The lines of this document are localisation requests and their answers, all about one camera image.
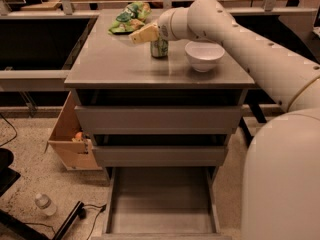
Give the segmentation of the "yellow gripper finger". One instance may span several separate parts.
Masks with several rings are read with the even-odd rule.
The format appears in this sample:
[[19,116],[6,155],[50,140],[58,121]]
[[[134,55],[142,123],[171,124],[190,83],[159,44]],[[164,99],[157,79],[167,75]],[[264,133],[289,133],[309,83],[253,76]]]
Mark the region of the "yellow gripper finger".
[[131,33],[129,38],[134,44],[156,41],[159,38],[158,25],[156,23],[147,24]]

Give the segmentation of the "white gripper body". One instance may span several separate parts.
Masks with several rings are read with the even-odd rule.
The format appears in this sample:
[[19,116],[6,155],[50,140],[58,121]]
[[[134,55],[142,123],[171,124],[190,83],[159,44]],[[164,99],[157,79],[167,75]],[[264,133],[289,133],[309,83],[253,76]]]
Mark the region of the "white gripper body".
[[194,33],[187,23],[187,8],[172,8],[163,12],[157,20],[160,36],[167,41],[191,40]]

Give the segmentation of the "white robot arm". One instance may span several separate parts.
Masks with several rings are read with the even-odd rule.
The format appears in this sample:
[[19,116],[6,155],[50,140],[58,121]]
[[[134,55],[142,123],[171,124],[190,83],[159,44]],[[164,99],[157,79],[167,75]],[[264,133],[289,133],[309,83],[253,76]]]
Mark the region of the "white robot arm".
[[248,70],[283,113],[254,136],[242,183],[242,240],[320,240],[320,70],[236,22],[216,0],[174,8],[130,36],[207,40]]

